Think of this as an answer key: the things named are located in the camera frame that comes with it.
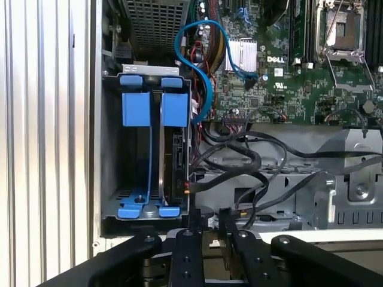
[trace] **black mounting arm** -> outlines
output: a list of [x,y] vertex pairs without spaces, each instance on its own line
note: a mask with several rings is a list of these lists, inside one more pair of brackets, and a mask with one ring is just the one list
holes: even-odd
[[154,234],[140,234],[106,252],[40,284],[39,287],[98,287],[124,286],[135,280],[142,260],[161,250],[161,238]]
[[[202,235],[197,229],[183,229],[174,230],[177,234],[166,239],[165,249],[158,236],[137,235],[40,287],[383,286],[383,276],[315,245],[288,235],[274,237],[268,245],[257,233],[238,230],[230,211],[223,210],[219,218],[223,259],[228,269],[236,270],[232,277],[237,281],[205,280]],[[142,272],[147,258],[157,265],[157,259],[164,258],[162,265],[170,266],[170,271],[163,268],[159,285]]]

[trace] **vent grille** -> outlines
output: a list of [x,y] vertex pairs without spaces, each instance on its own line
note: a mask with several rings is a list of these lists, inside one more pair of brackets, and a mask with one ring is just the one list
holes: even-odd
[[186,22],[190,0],[125,0],[140,49],[173,51],[174,38]]
[[383,224],[383,212],[381,210],[338,212],[336,220],[338,225],[381,225]]
[[[128,197],[130,197],[131,194],[132,194],[131,190],[121,190],[117,192],[115,199],[116,200],[127,199]],[[159,191],[152,190],[150,194],[150,199],[159,199],[159,198],[160,198]]]

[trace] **ribbed metal panel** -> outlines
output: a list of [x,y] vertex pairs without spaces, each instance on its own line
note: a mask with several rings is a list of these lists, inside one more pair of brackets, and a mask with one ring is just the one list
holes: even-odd
[[89,3],[0,3],[0,286],[89,257]]

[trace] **cpu socket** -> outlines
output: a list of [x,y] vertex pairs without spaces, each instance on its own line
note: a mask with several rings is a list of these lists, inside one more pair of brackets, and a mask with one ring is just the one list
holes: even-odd
[[[363,0],[318,0],[315,46],[318,61],[327,62],[336,88],[353,92],[375,89],[370,70],[364,58],[364,7]],[[361,66],[366,84],[355,87],[341,83],[336,77],[334,65],[346,61]]]

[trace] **heatsink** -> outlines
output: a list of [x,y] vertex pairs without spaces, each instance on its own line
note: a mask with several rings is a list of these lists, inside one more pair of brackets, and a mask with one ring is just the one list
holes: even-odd
[[[254,72],[257,70],[257,42],[246,39],[230,40],[230,53],[235,65],[246,72]],[[225,71],[233,71],[226,52]]]

